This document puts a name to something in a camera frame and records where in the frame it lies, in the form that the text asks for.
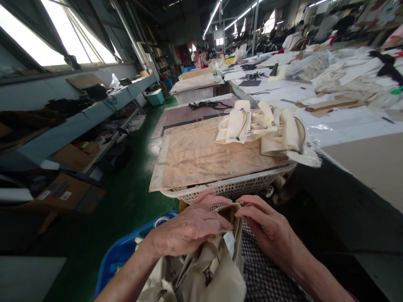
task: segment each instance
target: label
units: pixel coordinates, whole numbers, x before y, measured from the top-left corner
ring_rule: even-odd
[[[38,199],[39,200],[44,200],[49,194],[50,194],[50,192],[52,192],[52,191],[45,191],[45,192],[43,192],[43,194],[42,195],[40,195],[39,197],[38,197]]]
[[[72,192],[66,191],[63,193],[63,195],[60,197],[60,199],[67,200],[67,198],[69,198],[71,194],[72,194]]]
[[[234,256],[234,252],[235,252],[234,234],[232,233],[232,231],[228,231],[224,234],[223,238],[224,238],[225,244],[227,245],[228,252],[232,258]]]

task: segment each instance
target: gingham cloth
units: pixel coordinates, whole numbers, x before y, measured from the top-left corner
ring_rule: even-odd
[[[210,211],[219,206],[221,205],[213,206]],[[242,256],[243,278],[246,283],[245,301],[314,302],[301,285],[263,253],[245,218],[242,226]]]

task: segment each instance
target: blue plastic bin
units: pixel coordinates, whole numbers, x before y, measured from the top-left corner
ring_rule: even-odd
[[[184,73],[185,73],[185,72],[189,72],[189,71],[191,71],[192,69],[196,69],[196,66],[195,66],[195,65],[192,65],[192,66],[184,67],[184,68],[183,68],[183,72],[184,72]]]
[[[153,106],[161,105],[164,102],[164,96],[161,89],[150,92],[148,95],[146,95],[146,98]]]
[[[118,268],[121,268],[127,260],[133,255],[136,250],[136,242],[134,241],[136,237],[144,238],[151,230],[154,229],[155,224],[157,226],[163,224],[167,219],[161,219],[162,217],[172,219],[178,215],[178,211],[171,210],[164,215],[150,221],[149,223],[143,225],[141,228],[127,234],[126,236],[120,238],[116,241],[106,252],[104,258],[102,259],[101,266],[98,272],[97,286],[95,287],[94,299],[100,294],[104,287],[109,283],[110,280],[115,276]]]
[[[172,88],[172,79],[167,79],[167,80],[163,80],[163,82],[165,83],[165,86],[167,87],[168,91],[171,90]]]

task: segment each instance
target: box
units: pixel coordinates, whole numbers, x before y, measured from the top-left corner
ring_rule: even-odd
[[[34,200],[6,208],[37,213],[66,211],[91,213],[104,194],[103,189],[63,173]]]
[[[91,162],[92,157],[79,150],[72,144],[68,144],[50,156],[51,159],[66,165],[78,172],[84,170]]]
[[[152,74],[153,74],[152,69],[147,69],[147,70],[140,71],[140,75],[142,77],[144,77],[144,78],[146,78],[146,77],[148,77],[148,76],[150,76]]]

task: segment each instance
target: green floor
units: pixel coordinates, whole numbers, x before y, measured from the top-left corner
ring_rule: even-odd
[[[97,209],[82,217],[58,218],[33,247],[34,255],[67,258],[45,302],[92,301],[99,265],[108,248],[155,217],[178,209],[177,199],[148,192],[161,143],[151,136],[164,109],[175,105],[171,98],[148,111],[128,143],[133,148],[130,162],[123,171],[103,177],[106,195]]]

